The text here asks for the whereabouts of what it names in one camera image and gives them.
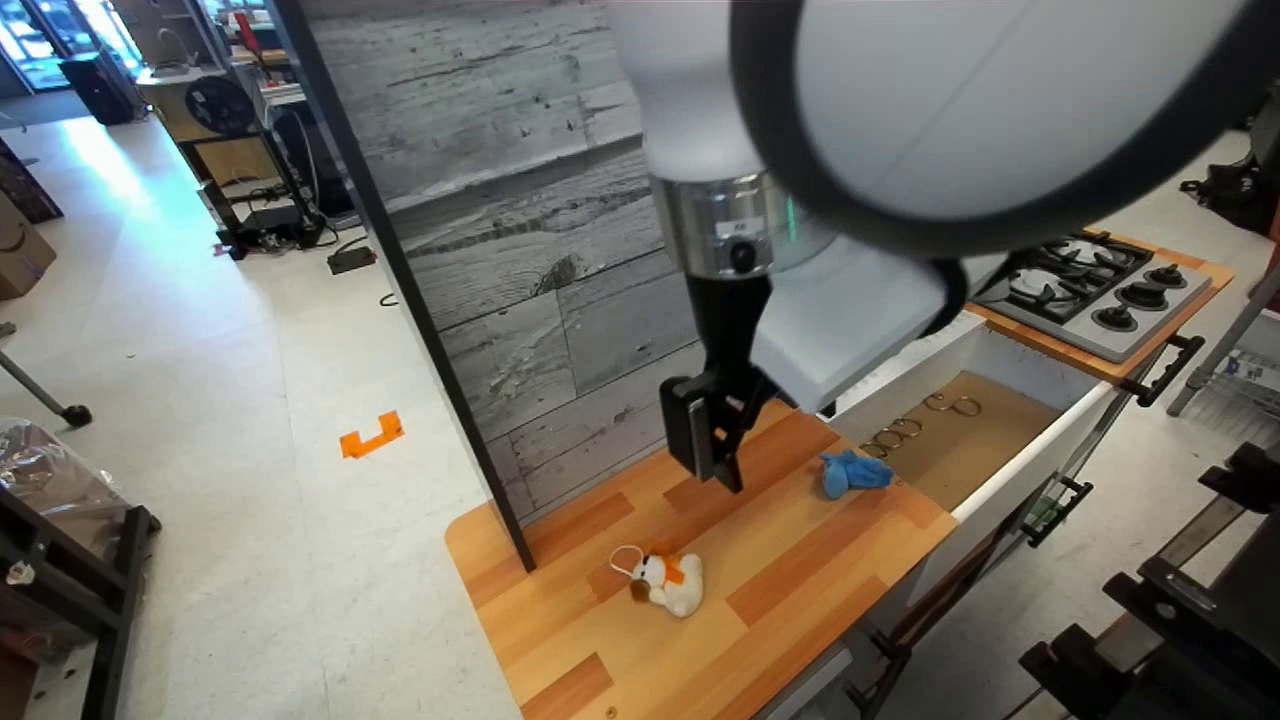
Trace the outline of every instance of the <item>floor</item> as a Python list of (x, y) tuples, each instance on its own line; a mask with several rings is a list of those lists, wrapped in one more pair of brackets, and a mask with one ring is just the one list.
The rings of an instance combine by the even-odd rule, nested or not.
[(56, 124), (90, 116), (78, 94), (41, 94), (0, 100), (0, 130)]
[[(4, 346), (97, 425), (66, 441), (165, 522), (121, 715), (512, 715), (445, 552), (483, 501), (442, 379), (384, 265), (330, 277), (321, 254), (211, 257), (211, 224), (151, 119), (4, 134), (66, 204), (59, 260), (0, 317)], [(1212, 149), (1235, 160), (1242, 140)], [(1110, 219), (1231, 265), (1267, 245), (1177, 188)], [(1197, 330), (1219, 333), (1243, 283)], [(47, 412), (0, 379), (0, 408)], [(342, 459), (342, 438), (398, 408), (405, 441)], [(1087, 507), (995, 573), (923, 649), (887, 715), (1002, 715), (1034, 685), (1016, 658), (1073, 622), (1100, 627), (1100, 584), (1143, 560), (1209, 494), (1202, 470), (1267, 419), (1228, 406), (1127, 412), (1087, 477)]]

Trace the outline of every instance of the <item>stovetop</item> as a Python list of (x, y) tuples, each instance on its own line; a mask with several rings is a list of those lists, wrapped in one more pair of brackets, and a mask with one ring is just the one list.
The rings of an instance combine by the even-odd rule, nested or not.
[(1106, 360), (1127, 360), (1209, 277), (1112, 236), (1073, 234), (1016, 254), (975, 304)]

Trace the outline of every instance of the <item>blue sponge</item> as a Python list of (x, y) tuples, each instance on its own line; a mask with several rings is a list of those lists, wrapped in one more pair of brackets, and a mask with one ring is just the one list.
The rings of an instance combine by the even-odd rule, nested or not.
[(877, 457), (857, 457), (857, 453), (825, 457), (825, 497), (829, 501), (842, 501), (862, 487), (883, 487), (883, 486), (893, 486), (893, 470)]

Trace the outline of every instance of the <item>wooden table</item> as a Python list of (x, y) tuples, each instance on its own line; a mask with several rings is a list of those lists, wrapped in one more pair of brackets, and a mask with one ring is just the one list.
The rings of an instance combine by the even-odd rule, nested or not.
[(995, 333), (1003, 333), (1003, 335), (1014, 335), (1022, 346), (1034, 346), (1034, 348), (1040, 348), (1040, 353), (1050, 353), (1050, 355), (1057, 355), (1064, 363), (1076, 363), (1076, 370), (1084, 370), (1084, 371), (1094, 371), (1100, 379), (1112, 379), (1112, 384), (1127, 379), (1142, 363), (1152, 360), (1152, 353), (1160, 353), (1167, 346), (1167, 335), (1177, 335), (1219, 289), (1231, 283), (1231, 269), (1219, 269), (1219, 265), (1209, 265), (1202, 257), (1184, 257), (1184, 254), (1173, 254), (1173, 248), (1160, 248), (1160, 245), (1148, 245), (1148, 240), (1133, 240), (1133, 236), (1115, 236), (1115, 234), (1110, 234), (1110, 236), (1122, 240), (1122, 245), (1136, 245), (1136, 248), (1155, 254), (1152, 265), (1182, 265), (1182, 269), (1191, 269), (1191, 271), (1209, 277), (1209, 283), (1182, 314), (1173, 314), (1136, 353), (1127, 353), (1127, 360), (1100, 360), (1100, 355), (1094, 355), (1094, 353), (1084, 353), (1084, 348), (1076, 348), (1069, 342), (1057, 342), (1057, 335), (1050, 335), (1050, 333), (1040, 333), (1040, 330), (1034, 330), (1025, 321), (1002, 317), (1002, 314), (993, 314), (984, 304), (969, 304), (969, 310), (975, 317), (984, 317)]
[[(655, 453), (528, 529), (526, 573), (494, 506), (450, 529), (490, 645), (526, 715), (754, 715), (948, 532), (909, 486), (819, 501), (825, 425), (770, 408), (747, 487), (694, 480)], [(700, 552), (703, 608), (671, 622), (608, 570), (619, 544)]]

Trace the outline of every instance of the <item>white cabinet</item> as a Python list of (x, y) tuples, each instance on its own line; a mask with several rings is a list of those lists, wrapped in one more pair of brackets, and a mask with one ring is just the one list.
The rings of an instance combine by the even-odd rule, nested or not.
[(883, 459), (906, 463), (909, 480), (911, 463), (922, 487), (962, 522), (922, 570), (911, 605), (1069, 463), (1112, 395), (1110, 379), (1016, 346), (979, 317), (962, 317), (842, 395), (832, 430), (874, 453), (887, 448)]

